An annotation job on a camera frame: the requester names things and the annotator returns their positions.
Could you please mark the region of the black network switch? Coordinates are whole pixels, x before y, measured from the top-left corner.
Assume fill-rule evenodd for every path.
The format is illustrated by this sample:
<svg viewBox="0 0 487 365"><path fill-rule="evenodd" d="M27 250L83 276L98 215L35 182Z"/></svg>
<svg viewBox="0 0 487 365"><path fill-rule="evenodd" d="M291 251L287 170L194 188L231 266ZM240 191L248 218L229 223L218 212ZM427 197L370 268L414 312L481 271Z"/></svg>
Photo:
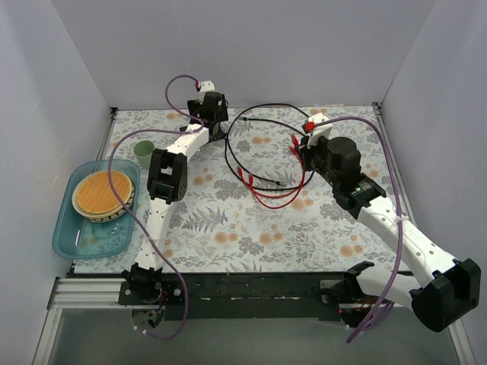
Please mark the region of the black network switch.
<svg viewBox="0 0 487 365"><path fill-rule="evenodd" d="M187 125L187 126L182 126L182 127L180 127L180 128L179 128L179 130L180 130L181 132L186 132L188 129L191 129L191 130L195 131L195 130L197 130L199 127L200 127L200 125L199 125L199 124L191 123L191 124L189 124L189 125Z"/></svg>

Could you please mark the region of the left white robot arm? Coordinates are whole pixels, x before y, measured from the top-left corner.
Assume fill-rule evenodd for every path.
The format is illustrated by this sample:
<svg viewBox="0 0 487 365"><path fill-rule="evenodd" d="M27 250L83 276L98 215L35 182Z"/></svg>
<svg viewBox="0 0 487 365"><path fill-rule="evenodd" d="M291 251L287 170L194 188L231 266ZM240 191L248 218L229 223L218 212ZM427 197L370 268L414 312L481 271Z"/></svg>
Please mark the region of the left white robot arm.
<svg viewBox="0 0 487 365"><path fill-rule="evenodd" d="M187 102L190 122L180 128L180 137L164 149L154 149L148 170L148 238L129 271L123 272L128 289L143 303L157 303L166 294L161 274L164 259L159 241L165 238L177 203L188 188L188 162L205 144L224 137L221 123L228 120L224 94L206 91Z"/></svg>

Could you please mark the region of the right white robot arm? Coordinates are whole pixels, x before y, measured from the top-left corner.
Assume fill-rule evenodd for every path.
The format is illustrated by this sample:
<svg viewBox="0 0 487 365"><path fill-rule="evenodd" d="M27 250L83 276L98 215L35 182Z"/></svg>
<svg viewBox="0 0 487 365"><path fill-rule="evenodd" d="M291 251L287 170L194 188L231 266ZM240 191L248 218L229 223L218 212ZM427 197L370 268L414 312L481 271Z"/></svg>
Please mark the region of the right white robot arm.
<svg viewBox="0 0 487 365"><path fill-rule="evenodd" d="M291 150L304 169L321 175L339 206L396 251L411 272L381 274L374 263L360 262L323 294L357 303L368 296L383 297L411 309L433 332L443 331L478 306L481 268L472 259L460 261L444 251L398 214L386 192L361 172L361 154L353 140L304 136L292 142Z"/></svg>

